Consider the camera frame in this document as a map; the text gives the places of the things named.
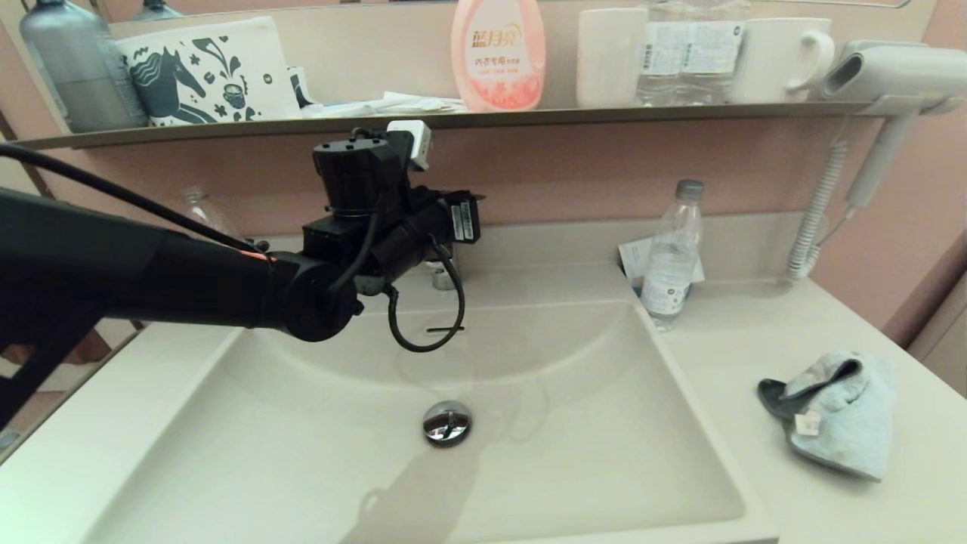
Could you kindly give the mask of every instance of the black power cable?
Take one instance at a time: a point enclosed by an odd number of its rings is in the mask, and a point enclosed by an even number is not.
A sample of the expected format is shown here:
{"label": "black power cable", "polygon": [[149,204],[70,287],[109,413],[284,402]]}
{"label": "black power cable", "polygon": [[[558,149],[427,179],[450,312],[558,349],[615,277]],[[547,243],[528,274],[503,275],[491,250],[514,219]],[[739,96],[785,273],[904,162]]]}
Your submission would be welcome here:
{"label": "black power cable", "polygon": [[326,293],[330,296],[336,294],[342,286],[346,285],[346,282],[352,280],[353,276],[360,271],[360,267],[366,261],[366,257],[369,256],[369,250],[372,248],[372,240],[376,237],[376,230],[379,228],[379,212],[375,211],[379,209],[380,202],[383,201],[383,196],[380,195],[376,199],[376,205],[374,206],[373,212],[369,215],[369,225],[366,228],[366,236],[363,238],[363,246],[360,251],[356,254],[356,258],[349,264],[349,268],[342,271],[339,277],[326,289]]}
{"label": "black power cable", "polygon": [[463,294],[463,283],[460,281],[459,275],[456,273],[454,264],[450,259],[450,252],[446,248],[441,246],[436,238],[430,234],[429,243],[433,246],[433,250],[440,257],[440,262],[443,263],[443,267],[447,270],[447,274],[450,275],[450,279],[454,281],[454,287],[456,287],[456,300],[457,300],[457,310],[456,310],[456,321],[454,326],[450,328],[447,335],[441,338],[438,342],[430,344],[429,346],[417,346],[410,341],[403,338],[403,334],[399,332],[399,324],[396,322],[396,303],[399,301],[399,291],[396,287],[386,286],[383,292],[390,297],[390,333],[393,334],[393,338],[396,339],[396,343],[399,344],[404,349],[408,349],[415,353],[427,353],[438,348],[442,348],[444,344],[450,341],[457,332],[459,332],[461,325],[463,324],[463,314],[467,308],[467,299]]}
{"label": "black power cable", "polygon": [[43,168],[44,170],[51,171],[55,174],[60,174],[72,181],[80,183],[81,185],[85,185],[106,195],[114,196],[115,198],[123,200],[132,206],[141,208],[150,214],[169,221],[178,227],[190,230],[195,234],[200,234],[201,236],[219,242],[220,244],[224,244],[230,248],[243,252],[260,253],[255,246],[247,242],[232,238],[231,236],[218,232],[211,227],[202,225],[201,223],[193,221],[172,210],[171,208],[162,206],[161,204],[145,198],[138,193],[129,191],[120,185],[115,185],[99,175],[78,168],[77,166],[70,165],[64,161],[54,159],[49,155],[38,153],[32,149],[27,149],[26,147],[20,147],[19,145],[14,145],[11,143],[0,143],[0,157],[9,157],[16,161],[33,165],[37,168]]}

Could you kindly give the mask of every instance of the sink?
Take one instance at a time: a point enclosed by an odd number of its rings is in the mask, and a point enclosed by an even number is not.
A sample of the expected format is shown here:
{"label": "sink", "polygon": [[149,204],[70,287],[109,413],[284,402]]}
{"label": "sink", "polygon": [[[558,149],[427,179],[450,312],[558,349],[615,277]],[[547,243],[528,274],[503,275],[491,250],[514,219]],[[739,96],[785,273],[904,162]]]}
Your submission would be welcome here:
{"label": "sink", "polygon": [[[429,354],[385,313],[321,344],[231,331],[84,542],[775,542],[647,319],[632,297],[472,307]],[[452,320],[400,326],[429,344]],[[474,426],[436,449],[444,400]]]}

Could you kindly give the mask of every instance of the mug handle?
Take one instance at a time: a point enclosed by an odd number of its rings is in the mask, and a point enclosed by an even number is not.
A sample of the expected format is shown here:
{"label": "mug handle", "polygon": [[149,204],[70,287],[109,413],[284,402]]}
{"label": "mug handle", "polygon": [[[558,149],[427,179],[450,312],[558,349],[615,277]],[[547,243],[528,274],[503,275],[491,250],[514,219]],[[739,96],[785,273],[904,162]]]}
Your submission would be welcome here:
{"label": "mug handle", "polygon": [[786,91],[793,92],[815,85],[825,75],[833,65],[833,57],[836,53],[836,44],[829,35],[818,30],[807,30],[803,34],[803,45],[816,49],[816,61],[812,63],[809,73],[802,79],[793,79],[786,83]]}

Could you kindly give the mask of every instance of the white cup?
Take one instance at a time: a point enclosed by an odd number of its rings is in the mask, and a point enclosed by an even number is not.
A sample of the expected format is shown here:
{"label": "white cup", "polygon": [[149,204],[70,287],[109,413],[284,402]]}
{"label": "white cup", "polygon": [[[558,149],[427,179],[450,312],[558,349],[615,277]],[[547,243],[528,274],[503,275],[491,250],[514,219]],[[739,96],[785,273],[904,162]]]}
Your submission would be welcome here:
{"label": "white cup", "polygon": [[782,17],[746,21],[743,52],[732,78],[729,102],[802,102],[833,65],[833,22]]}
{"label": "white cup", "polygon": [[632,107],[648,10],[581,12],[577,24],[577,104]]}

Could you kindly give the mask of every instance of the towel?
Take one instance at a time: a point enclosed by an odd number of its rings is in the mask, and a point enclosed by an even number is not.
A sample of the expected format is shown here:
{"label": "towel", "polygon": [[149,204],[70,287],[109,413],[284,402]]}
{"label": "towel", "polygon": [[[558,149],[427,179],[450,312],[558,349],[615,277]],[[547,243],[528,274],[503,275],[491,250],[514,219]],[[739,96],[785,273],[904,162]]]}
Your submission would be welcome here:
{"label": "towel", "polygon": [[880,482],[887,471],[896,402],[894,368],[858,351],[832,351],[789,383],[759,382],[759,399],[782,420],[796,453]]}
{"label": "towel", "polygon": [[14,430],[3,431],[0,433],[0,455],[3,454],[4,450],[14,445],[14,442],[20,438],[20,433]]}

